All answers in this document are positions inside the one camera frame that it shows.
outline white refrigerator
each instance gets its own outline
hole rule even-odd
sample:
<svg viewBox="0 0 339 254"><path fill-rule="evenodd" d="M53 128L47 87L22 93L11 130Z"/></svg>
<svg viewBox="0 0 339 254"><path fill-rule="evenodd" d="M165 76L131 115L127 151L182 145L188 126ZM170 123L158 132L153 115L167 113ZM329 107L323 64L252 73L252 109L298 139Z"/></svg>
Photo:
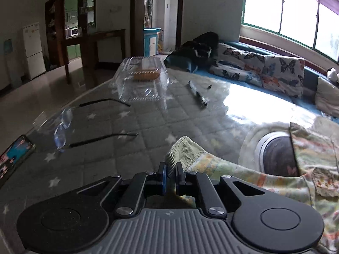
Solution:
<svg viewBox="0 0 339 254"><path fill-rule="evenodd" d="M46 71L41 49L39 23L23 28L23 40L29 78L33 79Z"/></svg>

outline ridged gray surface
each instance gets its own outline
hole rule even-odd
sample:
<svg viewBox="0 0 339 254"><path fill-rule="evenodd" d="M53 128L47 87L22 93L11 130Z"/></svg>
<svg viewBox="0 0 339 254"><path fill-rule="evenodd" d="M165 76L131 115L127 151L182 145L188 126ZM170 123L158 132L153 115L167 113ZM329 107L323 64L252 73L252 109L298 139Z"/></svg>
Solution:
<svg viewBox="0 0 339 254"><path fill-rule="evenodd" d="M143 209L135 218L115 221L103 240L78 254L170 253L260 252L239 242L224 221L206 218L198 209Z"/></svg>

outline window pane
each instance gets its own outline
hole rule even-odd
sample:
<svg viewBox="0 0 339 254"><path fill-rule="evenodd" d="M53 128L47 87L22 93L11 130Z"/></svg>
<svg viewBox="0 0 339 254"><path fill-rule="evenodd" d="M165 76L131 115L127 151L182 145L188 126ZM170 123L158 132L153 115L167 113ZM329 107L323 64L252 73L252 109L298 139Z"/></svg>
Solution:
<svg viewBox="0 0 339 254"><path fill-rule="evenodd" d="M338 61L339 56L339 15L324 5L319 7L319 26L316 49Z"/></svg>
<svg viewBox="0 0 339 254"><path fill-rule="evenodd" d="M312 47L317 11L317 0L284 0L280 33Z"/></svg>
<svg viewBox="0 0 339 254"><path fill-rule="evenodd" d="M282 0L246 0L244 22L279 32Z"/></svg>

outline phone screen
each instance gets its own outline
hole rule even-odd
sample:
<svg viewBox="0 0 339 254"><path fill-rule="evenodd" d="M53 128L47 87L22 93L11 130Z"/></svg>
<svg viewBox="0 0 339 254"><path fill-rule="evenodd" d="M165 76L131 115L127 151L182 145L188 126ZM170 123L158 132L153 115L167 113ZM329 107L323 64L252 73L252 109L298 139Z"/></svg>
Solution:
<svg viewBox="0 0 339 254"><path fill-rule="evenodd" d="M33 148L33 143L26 136L19 136L0 156L0 179L11 172L17 162Z"/></svg>

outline window sill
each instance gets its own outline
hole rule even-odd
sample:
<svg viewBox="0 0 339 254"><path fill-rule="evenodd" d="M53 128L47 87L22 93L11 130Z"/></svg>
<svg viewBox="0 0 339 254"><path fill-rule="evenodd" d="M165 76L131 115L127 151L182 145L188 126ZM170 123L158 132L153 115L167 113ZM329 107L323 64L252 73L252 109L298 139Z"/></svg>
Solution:
<svg viewBox="0 0 339 254"><path fill-rule="evenodd" d="M255 40L263 44L267 44L268 47L271 46L273 48L278 48L282 51L290 53L293 56L304 58L311 64L315 65L315 67L317 68L313 68L311 66L309 67L315 69L322 74L326 73L329 68L336 66L336 63L326 58L325 56L322 56L320 53L297 42L294 42L266 30L254 28L247 25L241 25L240 37Z"/></svg>

